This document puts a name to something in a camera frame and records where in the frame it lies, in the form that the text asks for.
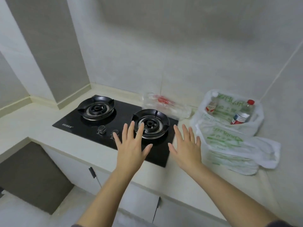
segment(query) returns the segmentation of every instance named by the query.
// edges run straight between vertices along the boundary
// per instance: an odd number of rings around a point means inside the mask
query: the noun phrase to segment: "tile grout line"
[[[291,56],[288,58],[288,60],[285,62],[285,64],[283,65],[283,67],[281,68],[280,72],[277,74],[277,76],[275,77],[275,79],[272,81],[272,83],[269,85],[269,87],[266,89],[265,93],[263,94],[263,96],[260,98],[260,101],[262,101],[262,99],[265,97],[265,95],[267,94],[267,92],[271,89],[271,87],[274,85],[274,83],[276,82],[276,80],[281,76],[282,72],[284,71],[284,69],[286,68],[286,66],[290,63],[291,59],[294,57],[294,55],[298,52],[298,50],[301,48],[303,44],[303,39],[302,41],[299,43],[299,45],[296,47],[296,49],[294,50],[294,52],[291,54]]]

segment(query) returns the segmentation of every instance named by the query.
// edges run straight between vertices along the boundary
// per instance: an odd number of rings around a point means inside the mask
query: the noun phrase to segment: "clear plastic bag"
[[[182,120],[189,118],[191,115],[191,107],[176,103],[165,96],[157,95],[154,93],[145,93],[143,95],[143,109],[155,109],[168,117],[173,119]]]

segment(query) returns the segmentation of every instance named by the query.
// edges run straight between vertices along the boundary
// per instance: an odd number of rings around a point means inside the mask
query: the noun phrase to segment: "white countertop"
[[[17,148],[20,149],[22,143],[26,144],[25,140],[30,139],[55,148],[67,156],[97,166],[101,170],[112,172],[116,166],[116,150],[52,126],[74,110],[83,100],[96,94],[138,106],[142,104],[139,94],[105,86],[93,87],[92,90],[61,110],[36,103],[28,104],[0,118],[0,160],[3,161]],[[189,120],[185,119],[179,122],[178,127],[181,127],[183,123],[188,126]],[[268,188],[266,182],[264,183],[264,175],[266,175],[264,172],[259,171],[254,176],[244,176],[222,166],[212,165],[211,169],[269,209],[271,209],[271,204],[275,203],[270,201],[272,198],[271,189]],[[170,197],[225,219],[208,195],[176,165],[171,157],[168,159],[166,168],[144,161],[132,182],[158,195]]]

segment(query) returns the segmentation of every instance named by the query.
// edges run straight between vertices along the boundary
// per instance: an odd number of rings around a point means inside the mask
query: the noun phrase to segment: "stove control knob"
[[[106,128],[105,126],[101,125],[100,127],[98,127],[98,134],[103,135],[106,132]]]
[[[112,131],[112,136],[113,136],[113,137],[114,137],[114,134],[113,134],[114,132],[119,136],[119,131],[118,131],[118,130],[113,130],[113,131]]]

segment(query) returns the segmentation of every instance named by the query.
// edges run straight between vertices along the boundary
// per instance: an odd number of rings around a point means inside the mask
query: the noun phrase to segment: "plastic bottle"
[[[254,111],[255,102],[252,99],[249,99],[247,101],[246,105],[243,105],[243,107],[238,111],[238,113],[234,116],[232,119],[232,122],[230,124],[241,124],[248,122],[249,117],[252,115]]]
[[[205,108],[207,113],[210,115],[212,115],[214,113],[214,110],[216,109],[216,107],[219,103],[218,95],[219,95],[218,92],[212,92],[211,102]]]

